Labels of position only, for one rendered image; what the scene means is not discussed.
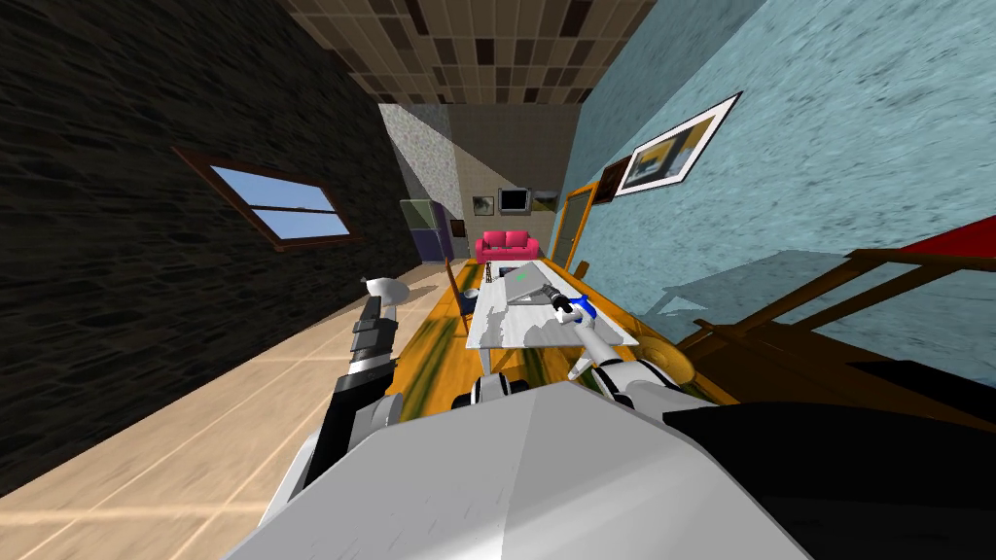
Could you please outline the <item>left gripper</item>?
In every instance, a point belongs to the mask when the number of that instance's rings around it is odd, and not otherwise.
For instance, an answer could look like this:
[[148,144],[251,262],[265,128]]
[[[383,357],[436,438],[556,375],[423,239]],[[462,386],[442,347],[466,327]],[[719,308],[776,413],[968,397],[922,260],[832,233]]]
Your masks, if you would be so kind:
[[352,327],[352,360],[367,360],[385,353],[388,320],[381,316],[381,298],[370,297]]

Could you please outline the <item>green and purple cabinet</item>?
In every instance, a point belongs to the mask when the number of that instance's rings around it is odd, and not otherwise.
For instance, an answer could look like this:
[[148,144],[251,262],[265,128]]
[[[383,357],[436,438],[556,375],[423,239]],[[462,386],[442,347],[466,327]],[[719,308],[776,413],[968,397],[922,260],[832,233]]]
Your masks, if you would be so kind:
[[423,263],[453,261],[454,253],[446,227],[443,206],[431,199],[400,201],[411,236]]

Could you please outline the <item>brown wooden chair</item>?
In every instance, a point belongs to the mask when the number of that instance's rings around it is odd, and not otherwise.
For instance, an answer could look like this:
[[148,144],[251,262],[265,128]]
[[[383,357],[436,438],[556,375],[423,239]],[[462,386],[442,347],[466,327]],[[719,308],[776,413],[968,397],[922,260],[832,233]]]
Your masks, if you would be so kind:
[[464,328],[464,332],[465,334],[468,334],[470,332],[468,318],[472,316],[475,311],[479,290],[477,289],[460,290],[458,288],[456,279],[451,269],[449,259],[445,259],[445,270],[449,279],[450,287],[452,289],[455,298],[455,302],[458,307],[458,313]]

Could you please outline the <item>pink sofa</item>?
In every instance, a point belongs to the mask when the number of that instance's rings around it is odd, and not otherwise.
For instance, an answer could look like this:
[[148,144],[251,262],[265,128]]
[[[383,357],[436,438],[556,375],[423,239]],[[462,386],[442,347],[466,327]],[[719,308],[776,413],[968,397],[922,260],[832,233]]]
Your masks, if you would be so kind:
[[475,243],[477,263],[536,261],[538,252],[538,240],[526,230],[485,231]]

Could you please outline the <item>orange framed door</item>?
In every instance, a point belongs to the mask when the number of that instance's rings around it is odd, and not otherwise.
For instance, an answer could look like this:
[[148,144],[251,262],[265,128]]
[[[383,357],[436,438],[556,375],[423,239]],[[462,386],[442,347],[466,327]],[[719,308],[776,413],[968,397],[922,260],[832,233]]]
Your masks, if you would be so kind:
[[559,212],[559,222],[549,251],[549,259],[563,270],[569,269],[596,190],[597,184],[590,183],[570,192],[565,198],[562,211]]

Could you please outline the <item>white grey table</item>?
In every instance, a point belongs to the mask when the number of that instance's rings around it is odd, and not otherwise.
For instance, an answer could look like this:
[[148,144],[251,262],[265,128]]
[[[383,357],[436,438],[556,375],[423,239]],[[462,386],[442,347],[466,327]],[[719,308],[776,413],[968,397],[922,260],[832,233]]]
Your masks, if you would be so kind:
[[[594,303],[594,295],[586,290],[578,290],[565,277],[541,261],[497,262],[491,269],[497,271],[502,267],[517,268],[530,262],[540,266],[549,278],[550,285],[567,297],[586,296],[588,303]],[[485,354],[487,350],[569,348],[581,345],[582,340],[578,338],[575,326],[559,323],[550,304],[508,305],[502,277],[480,285],[466,347],[480,351],[481,364],[486,371],[491,371],[490,359]]]

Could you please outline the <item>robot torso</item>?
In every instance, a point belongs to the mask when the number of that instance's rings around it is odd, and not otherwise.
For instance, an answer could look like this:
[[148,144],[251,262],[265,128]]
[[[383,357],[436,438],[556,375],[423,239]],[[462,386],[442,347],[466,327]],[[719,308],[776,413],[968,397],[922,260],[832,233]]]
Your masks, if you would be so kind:
[[225,560],[810,560],[665,412],[571,382],[380,430]]

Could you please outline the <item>brown wooden bed frame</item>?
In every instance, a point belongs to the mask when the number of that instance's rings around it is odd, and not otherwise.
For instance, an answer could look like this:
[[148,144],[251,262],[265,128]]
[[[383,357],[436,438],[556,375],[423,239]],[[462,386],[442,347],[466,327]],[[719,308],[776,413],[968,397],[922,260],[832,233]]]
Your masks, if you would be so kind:
[[[911,269],[795,324],[778,317],[886,264]],[[858,406],[996,433],[996,389],[818,333],[958,271],[996,272],[996,215],[898,249],[859,249],[845,261],[732,325],[697,319],[678,343],[721,403],[788,401]]]

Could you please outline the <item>round yellow wooden stool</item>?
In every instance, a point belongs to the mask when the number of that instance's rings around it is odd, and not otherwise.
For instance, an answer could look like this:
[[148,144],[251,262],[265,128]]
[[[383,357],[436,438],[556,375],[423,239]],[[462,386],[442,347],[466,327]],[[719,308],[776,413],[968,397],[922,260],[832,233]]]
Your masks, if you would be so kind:
[[674,384],[690,385],[695,382],[693,364],[666,339],[639,336],[636,341],[638,344],[633,348],[634,355],[661,368]]

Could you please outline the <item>white dome floor lamp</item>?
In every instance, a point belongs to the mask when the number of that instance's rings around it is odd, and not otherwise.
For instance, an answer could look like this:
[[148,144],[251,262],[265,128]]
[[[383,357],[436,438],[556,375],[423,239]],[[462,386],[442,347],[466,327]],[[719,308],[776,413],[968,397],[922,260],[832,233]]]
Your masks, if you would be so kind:
[[396,279],[381,277],[368,280],[362,278],[366,285],[369,298],[381,298],[381,316],[388,320],[388,330],[386,332],[386,342],[388,347],[385,353],[367,360],[352,360],[350,371],[360,371],[375,368],[390,362],[390,356],[395,344],[395,334],[398,328],[397,307],[406,301],[409,296],[409,287]]

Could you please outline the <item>brown framed window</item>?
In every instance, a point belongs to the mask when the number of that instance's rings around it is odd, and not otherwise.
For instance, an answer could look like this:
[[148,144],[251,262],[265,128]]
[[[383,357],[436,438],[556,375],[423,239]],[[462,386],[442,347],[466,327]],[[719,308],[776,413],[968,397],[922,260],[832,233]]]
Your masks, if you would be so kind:
[[173,151],[279,252],[363,239],[331,188],[316,179],[186,148]]

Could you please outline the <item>white framed yellow picture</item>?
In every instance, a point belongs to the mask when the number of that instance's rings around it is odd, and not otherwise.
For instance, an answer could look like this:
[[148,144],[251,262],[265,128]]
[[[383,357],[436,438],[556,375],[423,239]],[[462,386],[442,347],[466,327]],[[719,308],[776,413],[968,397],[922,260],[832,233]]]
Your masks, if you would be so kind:
[[629,158],[616,196],[683,182],[742,94],[739,91],[637,147]]

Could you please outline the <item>small dark brown picture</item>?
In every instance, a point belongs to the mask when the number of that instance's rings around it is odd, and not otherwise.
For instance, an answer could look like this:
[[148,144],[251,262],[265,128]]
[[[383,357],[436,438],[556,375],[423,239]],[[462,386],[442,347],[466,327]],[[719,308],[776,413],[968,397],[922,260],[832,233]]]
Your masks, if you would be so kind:
[[613,200],[623,182],[631,158],[632,156],[621,158],[603,170],[592,199],[593,205],[606,204]]

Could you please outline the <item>grey laptop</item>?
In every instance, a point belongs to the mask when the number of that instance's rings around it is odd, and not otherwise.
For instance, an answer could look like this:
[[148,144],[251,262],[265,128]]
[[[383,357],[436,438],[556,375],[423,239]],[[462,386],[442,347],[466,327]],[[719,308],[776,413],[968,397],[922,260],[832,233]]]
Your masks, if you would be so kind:
[[508,305],[551,303],[551,298],[544,291],[544,287],[550,283],[549,278],[536,263],[529,262],[517,268],[504,269],[504,271],[502,278]]

